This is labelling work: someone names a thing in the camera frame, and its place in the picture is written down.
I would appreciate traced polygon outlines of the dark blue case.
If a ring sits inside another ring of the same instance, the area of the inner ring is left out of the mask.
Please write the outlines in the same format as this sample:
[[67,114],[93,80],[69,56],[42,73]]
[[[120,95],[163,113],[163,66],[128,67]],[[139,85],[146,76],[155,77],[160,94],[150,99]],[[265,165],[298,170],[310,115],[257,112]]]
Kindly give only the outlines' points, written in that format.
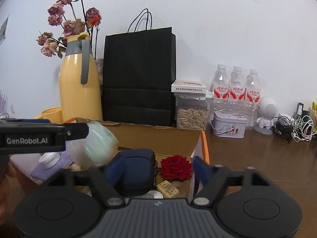
[[120,151],[112,160],[122,158],[124,174],[116,183],[116,191],[123,197],[140,196],[154,188],[158,163],[150,149]]

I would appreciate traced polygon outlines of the red artificial rose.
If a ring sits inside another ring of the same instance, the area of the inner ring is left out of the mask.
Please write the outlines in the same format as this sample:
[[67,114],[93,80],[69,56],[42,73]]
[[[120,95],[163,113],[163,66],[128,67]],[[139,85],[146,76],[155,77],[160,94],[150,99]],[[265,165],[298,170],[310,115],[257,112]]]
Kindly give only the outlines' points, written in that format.
[[159,173],[163,180],[188,180],[192,177],[192,163],[181,155],[169,156],[162,159]]

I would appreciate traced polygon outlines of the yellow white plush cat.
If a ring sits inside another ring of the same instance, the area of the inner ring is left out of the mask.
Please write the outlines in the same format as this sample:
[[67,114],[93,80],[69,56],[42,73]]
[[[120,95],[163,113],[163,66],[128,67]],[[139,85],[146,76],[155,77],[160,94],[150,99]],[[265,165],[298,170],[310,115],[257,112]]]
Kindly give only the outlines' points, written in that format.
[[[78,165],[76,163],[72,163],[69,166],[69,168],[71,171],[83,171],[84,170],[80,165]],[[75,189],[78,192],[82,192],[82,193],[85,193],[85,194],[91,196],[91,189],[88,186],[75,186]]]

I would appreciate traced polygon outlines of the purple knitted cloth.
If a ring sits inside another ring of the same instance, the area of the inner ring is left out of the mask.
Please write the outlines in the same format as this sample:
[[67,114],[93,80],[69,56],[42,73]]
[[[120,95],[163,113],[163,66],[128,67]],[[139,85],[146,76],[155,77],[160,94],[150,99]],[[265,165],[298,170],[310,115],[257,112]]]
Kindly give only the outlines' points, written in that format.
[[44,169],[38,164],[30,174],[31,180],[35,181],[36,183],[42,183],[49,177],[53,176],[53,174],[58,172],[61,168],[68,167],[74,163],[68,151],[58,153],[60,154],[59,162],[50,169]]

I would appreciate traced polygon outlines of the clear plastic ball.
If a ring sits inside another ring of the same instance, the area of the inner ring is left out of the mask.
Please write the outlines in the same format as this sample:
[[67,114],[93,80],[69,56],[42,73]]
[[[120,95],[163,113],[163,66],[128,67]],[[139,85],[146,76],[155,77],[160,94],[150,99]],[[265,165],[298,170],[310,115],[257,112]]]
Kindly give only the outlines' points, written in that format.
[[118,143],[115,135],[101,123],[88,123],[86,138],[69,141],[66,149],[75,164],[83,169],[108,164],[114,157]]

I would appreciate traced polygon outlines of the small white lid cup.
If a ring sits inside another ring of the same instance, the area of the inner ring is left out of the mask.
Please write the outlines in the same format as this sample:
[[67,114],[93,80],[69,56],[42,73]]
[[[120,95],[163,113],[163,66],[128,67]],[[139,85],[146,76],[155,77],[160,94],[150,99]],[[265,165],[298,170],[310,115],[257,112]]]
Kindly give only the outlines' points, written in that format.
[[44,169],[50,169],[55,166],[60,160],[60,154],[58,152],[44,153],[38,160],[39,165]]

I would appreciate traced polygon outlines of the yellow ceramic mug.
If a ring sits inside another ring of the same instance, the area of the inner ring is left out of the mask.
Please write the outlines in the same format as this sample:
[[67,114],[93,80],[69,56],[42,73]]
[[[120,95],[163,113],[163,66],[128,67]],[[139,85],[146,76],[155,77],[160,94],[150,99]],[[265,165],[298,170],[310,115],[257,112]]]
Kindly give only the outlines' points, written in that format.
[[51,123],[63,123],[62,110],[60,106],[43,110],[35,119],[47,119]]

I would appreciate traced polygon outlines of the red cardboard box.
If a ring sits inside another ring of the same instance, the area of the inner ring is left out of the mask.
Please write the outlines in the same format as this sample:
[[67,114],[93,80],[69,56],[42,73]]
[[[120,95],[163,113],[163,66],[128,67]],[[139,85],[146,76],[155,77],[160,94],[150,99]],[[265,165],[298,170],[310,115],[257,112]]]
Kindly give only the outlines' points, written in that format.
[[[120,151],[145,148],[154,152],[159,168],[163,159],[174,155],[182,155],[190,162],[193,157],[199,156],[207,164],[210,163],[205,131],[110,121],[100,121],[99,123],[99,125],[103,125],[103,130],[107,128],[117,139],[112,147],[106,146],[106,149],[111,148],[107,162]],[[85,152],[86,142],[87,139],[73,140],[66,145],[74,162],[83,169],[101,164],[95,164],[88,156],[88,152]],[[201,185],[195,181],[194,175],[189,180],[176,181],[173,185],[180,191],[177,198],[187,198],[189,201],[197,193],[196,190],[201,189]]]

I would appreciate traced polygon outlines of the small white tin box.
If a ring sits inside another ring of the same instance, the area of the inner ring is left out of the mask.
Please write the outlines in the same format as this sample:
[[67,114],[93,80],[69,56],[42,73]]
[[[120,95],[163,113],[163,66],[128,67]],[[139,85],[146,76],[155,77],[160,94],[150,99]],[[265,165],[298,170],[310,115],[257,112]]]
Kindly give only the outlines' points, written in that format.
[[210,122],[212,132],[221,138],[244,138],[247,118],[238,113],[215,111]]

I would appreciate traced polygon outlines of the clear seed container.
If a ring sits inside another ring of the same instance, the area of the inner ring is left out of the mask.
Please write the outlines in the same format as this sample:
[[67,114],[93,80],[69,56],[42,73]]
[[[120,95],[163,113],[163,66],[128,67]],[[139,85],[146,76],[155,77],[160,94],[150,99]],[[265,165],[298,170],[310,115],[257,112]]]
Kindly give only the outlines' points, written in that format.
[[177,128],[204,131],[210,114],[212,93],[175,93],[175,97]]

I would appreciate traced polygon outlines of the yellow thermos jug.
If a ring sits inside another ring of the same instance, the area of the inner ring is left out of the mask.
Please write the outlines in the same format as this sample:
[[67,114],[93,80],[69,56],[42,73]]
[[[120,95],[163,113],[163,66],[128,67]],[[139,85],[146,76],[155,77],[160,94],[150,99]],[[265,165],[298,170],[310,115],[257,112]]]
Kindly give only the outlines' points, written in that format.
[[67,49],[59,73],[63,120],[103,120],[99,73],[92,55],[91,37],[82,32],[67,37]]

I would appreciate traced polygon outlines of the left water bottle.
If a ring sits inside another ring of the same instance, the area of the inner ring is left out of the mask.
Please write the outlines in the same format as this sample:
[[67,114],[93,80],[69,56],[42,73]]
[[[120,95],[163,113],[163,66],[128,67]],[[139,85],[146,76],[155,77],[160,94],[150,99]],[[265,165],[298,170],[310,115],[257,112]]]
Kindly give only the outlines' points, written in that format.
[[227,99],[229,96],[229,77],[226,73],[226,65],[218,64],[214,74],[211,90],[213,93],[213,102],[210,110],[210,119],[213,120],[214,112],[225,111]]

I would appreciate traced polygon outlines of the water bottle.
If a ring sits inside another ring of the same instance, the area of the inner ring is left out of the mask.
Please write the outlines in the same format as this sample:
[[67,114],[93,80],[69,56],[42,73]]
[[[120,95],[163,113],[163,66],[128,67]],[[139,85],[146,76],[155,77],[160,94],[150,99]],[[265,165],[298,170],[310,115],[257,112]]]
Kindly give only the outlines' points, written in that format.
[[258,78],[258,71],[250,69],[245,83],[245,115],[247,117],[246,129],[252,130],[257,118],[258,102],[261,96],[261,83]]
[[232,113],[242,113],[245,98],[245,79],[242,75],[242,67],[233,67],[228,85],[229,111]]
[[229,77],[226,73],[226,65],[218,64],[214,74],[211,90],[213,93],[213,102],[210,110],[210,119],[213,120],[214,112],[225,111],[227,99],[229,96]]

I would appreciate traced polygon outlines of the middle water bottle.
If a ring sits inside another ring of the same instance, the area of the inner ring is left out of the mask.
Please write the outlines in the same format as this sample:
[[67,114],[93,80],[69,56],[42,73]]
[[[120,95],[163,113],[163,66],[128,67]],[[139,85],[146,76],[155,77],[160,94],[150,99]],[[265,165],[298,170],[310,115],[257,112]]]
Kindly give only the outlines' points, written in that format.
[[228,85],[229,111],[232,113],[242,113],[245,98],[245,79],[242,75],[242,67],[233,67]]

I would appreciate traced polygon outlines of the white robot figurine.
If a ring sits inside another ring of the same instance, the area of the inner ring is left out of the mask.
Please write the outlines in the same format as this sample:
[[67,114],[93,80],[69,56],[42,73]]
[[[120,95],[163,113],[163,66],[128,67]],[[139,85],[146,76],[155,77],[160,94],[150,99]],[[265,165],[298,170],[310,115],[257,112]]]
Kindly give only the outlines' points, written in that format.
[[264,135],[272,135],[273,118],[277,112],[277,103],[270,97],[263,97],[258,108],[260,117],[256,119],[254,130]]

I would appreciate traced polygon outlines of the white red flat box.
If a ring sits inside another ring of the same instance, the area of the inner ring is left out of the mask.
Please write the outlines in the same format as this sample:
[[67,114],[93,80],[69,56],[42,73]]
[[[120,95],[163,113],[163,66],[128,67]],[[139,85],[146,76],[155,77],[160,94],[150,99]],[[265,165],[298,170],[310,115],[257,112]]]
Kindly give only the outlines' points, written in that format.
[[206,94],[207,87],[197,81],[175,80],[174,83],[171,85],[171,92]]

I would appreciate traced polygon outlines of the right water bottle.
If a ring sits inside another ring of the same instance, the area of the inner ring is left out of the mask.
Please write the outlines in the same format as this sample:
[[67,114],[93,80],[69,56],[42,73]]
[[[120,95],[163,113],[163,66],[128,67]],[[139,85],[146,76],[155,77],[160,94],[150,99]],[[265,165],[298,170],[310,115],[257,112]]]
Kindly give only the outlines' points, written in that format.
[[261,83],[258,78],[258,71],[250,69],[245,83],[245,115],[247,117],[246,129],[252,130],[257,118],[258,102],[261,96]]

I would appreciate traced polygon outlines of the dried pink rose bouquet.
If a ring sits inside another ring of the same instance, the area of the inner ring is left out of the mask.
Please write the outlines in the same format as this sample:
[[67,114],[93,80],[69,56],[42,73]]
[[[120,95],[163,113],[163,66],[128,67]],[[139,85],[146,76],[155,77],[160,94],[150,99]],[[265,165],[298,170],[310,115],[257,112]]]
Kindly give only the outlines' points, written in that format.
[[48,12],[48,25],[60,26],[63,29],[59,37],[51,32],[41,32],[37,37],[40,52],[46,57],[57,55],[62,58],[66,53],[67,39],[71,36],[86,32],[93,42],[97,42],[102,15],[100,11],[91,7],[85,9],[83,0],[56,0]]

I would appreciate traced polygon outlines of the black paper bag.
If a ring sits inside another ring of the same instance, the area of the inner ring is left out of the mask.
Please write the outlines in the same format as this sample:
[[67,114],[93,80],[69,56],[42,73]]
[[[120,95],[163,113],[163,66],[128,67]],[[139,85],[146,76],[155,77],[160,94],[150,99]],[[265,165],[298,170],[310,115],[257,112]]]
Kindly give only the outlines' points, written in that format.
[[143,31],[106,36],[103,58],[104,121],[172,126],[176,98],[176,36],[171,27],[153,29],[152,14],[143,9],[134,19],[147,18]]

